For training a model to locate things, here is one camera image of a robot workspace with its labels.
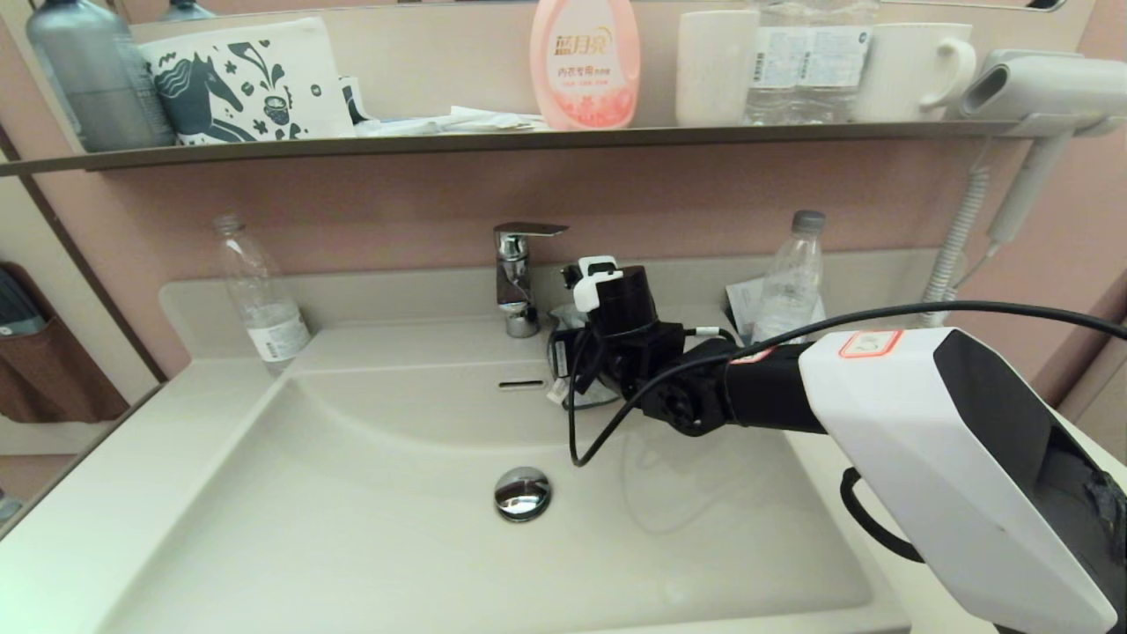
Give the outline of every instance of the bathroom sink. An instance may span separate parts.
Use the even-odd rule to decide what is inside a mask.
[[[99,632],[906,631],[783,434],[636,414],[577,470],[547,383],[539,360],[286,375]],[[580,413],[580,448],[612,413]],[[551,506],[509,524],[518,466]]]

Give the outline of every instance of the red label sticker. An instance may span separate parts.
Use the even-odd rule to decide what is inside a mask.
[[[764,350],[763,352],[756,352],[755,355],[753,355],[751,357],[744,357],[743,359],[736,359],[731,364],[733,365],[736,365],[736,364],[756,364],[758,361],[763,361],[764,359],[766,359],[767,356],[771,355],[772,352],[774,352],[774,348],[769,348],[769,349]]]
[[[904,331],[861,331],[845,342],[837,355],[843,359],[884,357],[896,348]]]

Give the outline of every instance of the chrome faucet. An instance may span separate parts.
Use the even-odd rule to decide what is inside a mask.
[[[494,226],[497,249],[497,305],[505,312],[505,332],[526,339],[540,332],[529,271],[529,236],[551,236],[567,231],[560,224],[506,222]]]

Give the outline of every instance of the white mug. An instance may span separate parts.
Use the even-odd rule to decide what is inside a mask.
[[[677,36],[677,125],[739,125],[752,78],[754,10],[681,16]]]
[[[974,81],[978,56],[968,24],[877,25],[853,120],[939,120]]]

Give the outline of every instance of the pink detergent bottle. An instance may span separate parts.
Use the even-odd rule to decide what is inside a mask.
[[[641,51],[630,0],[540,0],[532,86],[554,130],[625,127],[638,105]]]

